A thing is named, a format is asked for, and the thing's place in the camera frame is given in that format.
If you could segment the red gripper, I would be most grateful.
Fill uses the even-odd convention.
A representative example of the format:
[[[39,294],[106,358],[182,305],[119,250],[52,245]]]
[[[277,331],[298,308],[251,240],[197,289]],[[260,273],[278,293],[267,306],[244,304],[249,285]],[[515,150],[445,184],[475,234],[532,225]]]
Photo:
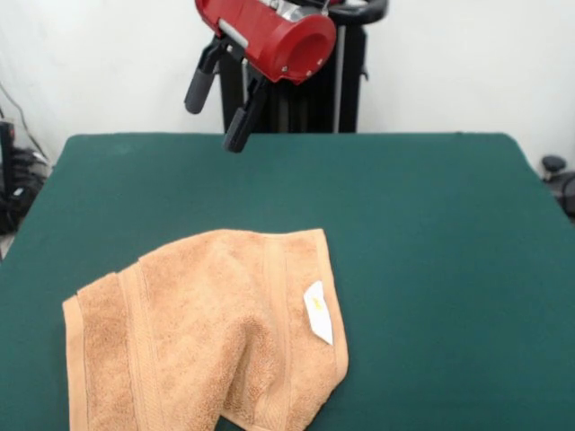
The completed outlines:
[[[225,52],[263,75],[250,81],[247,100],[226,131],[224,148],[239,154],[260,118],[268,80],[300,84],[317,73],[334,48],[335,25],[327,12],[292,1],[206,0],[195,5],[215,38],[199,57],[184,99],[186,111],[196,115],[203,110]]]

